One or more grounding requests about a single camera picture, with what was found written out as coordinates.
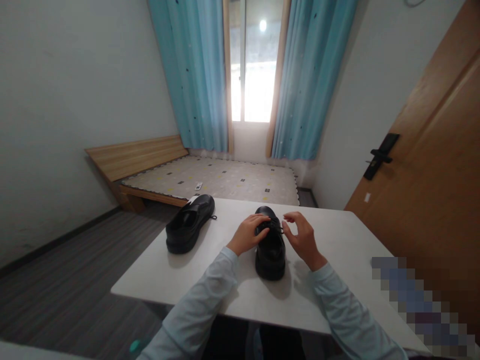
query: light blue sleeve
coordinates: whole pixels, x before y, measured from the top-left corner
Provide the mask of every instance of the light blue sleeve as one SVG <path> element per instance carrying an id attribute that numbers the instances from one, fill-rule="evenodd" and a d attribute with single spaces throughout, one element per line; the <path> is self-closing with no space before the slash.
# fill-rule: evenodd
<path id="1" fill-rule="evenodd" d="M 350 359 L 408 359 L 330 263 L 310 275 L 331 334 Z"/>
<path id="2" fill-rule="evenodd" d="M 238 256 L 224 247 L 163 320 L 138 359 L 190 359 L 208 339 L 222 300 L 237 285 Z"/>

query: patterned mattress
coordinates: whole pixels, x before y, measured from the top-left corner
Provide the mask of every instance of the patterned mattress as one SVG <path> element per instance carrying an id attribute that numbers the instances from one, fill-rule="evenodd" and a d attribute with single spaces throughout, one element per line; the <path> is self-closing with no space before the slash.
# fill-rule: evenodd
<path id="1" fill-rule="evenodd" d="M 200 190 L 195 190 L 202 182 Z M 259 203 L 299 205 L 296 176 L 291 168 L 185 156 L 124 179 L 123 185 L 149 192 L 190 199 L 214 198 Z"/>

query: shoe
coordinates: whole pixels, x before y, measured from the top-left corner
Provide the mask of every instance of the shoe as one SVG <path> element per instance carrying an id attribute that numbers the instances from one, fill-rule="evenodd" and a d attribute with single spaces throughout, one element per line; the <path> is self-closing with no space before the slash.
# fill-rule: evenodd
<path id="1" fill-rule="evenodd" d="M 166 247 L 172 254 L 185 254 L 193 249 L 199 238 L 200 229 L 215 210 L 214 198 L 200 195 L 188 202 L 166 226 Z"/>
<path id="2" fill-rule="evenodd" d="M 279 218 L 268 206 L 260 206 L 255 214 L 270 217 L 270 221 L 262 222 L 255 229 L 255 235 L 258 235 L 263 229 L 270 228 L 266 237 L 256 246 L 256 273 L 266 280 L 280 280 L 285 274 L 285 243 Z"/>

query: hand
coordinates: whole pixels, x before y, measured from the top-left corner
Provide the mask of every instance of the hand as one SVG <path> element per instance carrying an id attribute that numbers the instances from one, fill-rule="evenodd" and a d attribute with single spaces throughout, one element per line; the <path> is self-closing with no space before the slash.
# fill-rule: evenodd
<path id="1" fill-rule="evenodd" d="M 237 254 L 237 256 L 254 248 L 261 240 L 265 239 L 270 230 L 268 227 L 264 228 L 261 233 L 255 236 L 255 229 L 264 221 L 269 220 L 268 216 L 262 214 L 250 215 L 243 220 L 226 247 Z"/>
<path id="2" fill-rule="evenodd" d="M 327 259 L 317 249 L 314 229 L 307 219 L 298 211 L 286 213 L 283 218 L 289 223 L 296 223 L 298 235 L 293 235 L 287 222 L 281 222 L 283 233 L 298 256 L 313 272 L 323 267 L 327 263 Z"/>

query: black door handle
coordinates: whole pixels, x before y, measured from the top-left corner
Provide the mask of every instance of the black door handle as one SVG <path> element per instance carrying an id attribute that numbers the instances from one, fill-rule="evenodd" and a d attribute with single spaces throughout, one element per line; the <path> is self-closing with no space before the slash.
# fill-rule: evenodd
<path id="1" fill-rule="evenodd" d="M 390 164 L 393 160 L 390 156 L 387 156 L 383 152 L 380 152 L 380 149 L 378 149 L 378 150 L 373 149 L 373 150 L 370 151 L 370 154 L 372 154 L 373 156 L 376 156 L 381 161 L 383 161 L 384 163 L 387 163 L 387 164 Z"/>
<path id="2" fill-rule="evenodd" d="M 393 161 L 393 159 L 388 155 L 399 137 L 399 134 L 389 132 L 385 136 L 385 139 L 382 141 L 380 147 L 378 149 L 373 149 L 372 151 L 370 151 L 370 154 L 372 154 L 374 157 L 373 160 L 370 161 L 370 165 L 367 167 L 365 173 L 363 174 L 363 177 L 365 179 L 372 180 L 382 163 L 390 164 Z"/>

